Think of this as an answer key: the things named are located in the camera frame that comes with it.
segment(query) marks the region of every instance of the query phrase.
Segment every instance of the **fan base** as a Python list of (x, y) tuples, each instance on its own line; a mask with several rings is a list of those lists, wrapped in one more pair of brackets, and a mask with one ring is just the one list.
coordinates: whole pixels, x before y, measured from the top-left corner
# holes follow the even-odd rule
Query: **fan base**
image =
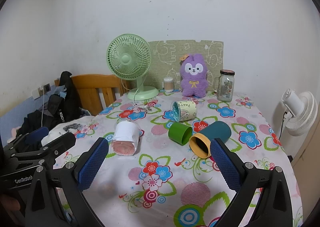
[[(134, 88), (128, 92), (128, 99), (132, 99), (134, 97), (134, 94), (136, 93), (137, 88)], [(143, 91), (139, 91), (134, 100), (146, 100), (146, 99), (152, 99), (155, 96), (159, 94), (159, 91), (155, 87), (151, 86), (144, 86)]]

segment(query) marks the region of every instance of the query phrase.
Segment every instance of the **screw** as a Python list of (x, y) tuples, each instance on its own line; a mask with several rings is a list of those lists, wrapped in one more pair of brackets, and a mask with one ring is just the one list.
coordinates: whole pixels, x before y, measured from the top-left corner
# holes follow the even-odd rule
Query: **screw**
[(276, 171), (277, 171), (278, 173), (281, 173), (281, 172), (282, 172), (282, 168), (281, 168), (280, 166), (276, 166)]
[(43, 166), (42, 165), (37, 167), (37, 172), (40, 173), (42, 170), (43, 170)]
[(245, 163), (245, 167), (248, 169), (251, 169), (251, 168), (253, 168), (253, 164), (250, 162), (247, 162), (247, 163)]
[(74, 163), (68, 162), (68, 163), (66, 163), (66, 168), (70, 169), (73, 167), (73, 165), (74, 165)]

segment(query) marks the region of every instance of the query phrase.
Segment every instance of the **jar handle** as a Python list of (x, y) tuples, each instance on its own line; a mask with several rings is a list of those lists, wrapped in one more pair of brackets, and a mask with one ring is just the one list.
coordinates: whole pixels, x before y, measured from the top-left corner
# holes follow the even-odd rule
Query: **jar handle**
[[(219, 89), (219, 79), (220, 79), (220, 77), (221, 76), (219, 76), (219, 77), (215, 77), (214, 79), (213, 79), (213, 85), (212, 85), (212, 88), (213, 88), (213, 91), (214, 91), (214, 93), (216, 93), (216, 94), (218, 94), (218, 89)], [(215, 85), (216, 85), (216, 80), (218, 79), (218, 88), (217, 89), (215, 89)]]

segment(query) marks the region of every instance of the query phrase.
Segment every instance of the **table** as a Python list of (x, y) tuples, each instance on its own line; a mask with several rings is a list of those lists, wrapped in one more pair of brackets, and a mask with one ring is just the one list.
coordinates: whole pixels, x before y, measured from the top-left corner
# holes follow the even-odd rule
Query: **table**
[[(243, 161), (262, 169), (275, 165), (283, 168), (292, 201), (293, 227), (300, 226), (302, 204), (290, 162), (270, 125), (245, 94), (234, 93), (232, 102), (224, 103), (212, 93), (193, 98), (183, 97), (180, 90), (162, 90), (156, 98), (138, 102), (150, 107), (148, 113), (133, 107), (124, 95), (86, 125), (75, 127), (75, 146), (57, 158), (54, 168), (76, 161), (98, 137), (105, 137), (110, 143), (120, 118), (134, 120), (141, 127), (135, 155), (119, 156), (110, 147), (91, 187), (83, 192), (97, 216), (106, 226), (212, 227), (235, 191), (227, 187), (211, 157), (201, 159), (189, 144), (180, 146), (169, 140), (168, 128), (173, 123), (170, 107), (179, 100), (196, 102), (196, 119), (185, 122), (193, 132), (222, 120), (232, 131), (227, 147)], [(152, 177), (156, 184), (149, 188), (148, 180), (150, 183)], [(248, 223), (260, 192), (256, 190), (240, 226)], [(63, 207), (69, 210), (62, 191), (59, 193)]]

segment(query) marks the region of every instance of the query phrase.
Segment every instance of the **black jar lid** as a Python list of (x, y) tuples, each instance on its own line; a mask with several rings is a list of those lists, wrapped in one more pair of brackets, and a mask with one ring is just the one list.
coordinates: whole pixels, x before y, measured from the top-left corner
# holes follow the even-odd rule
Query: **black jar lid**
[(231, 70), (220, 70), (220, 74), (228, 75), (228, 76), (234, 76), (235, 72), (231, 71)]

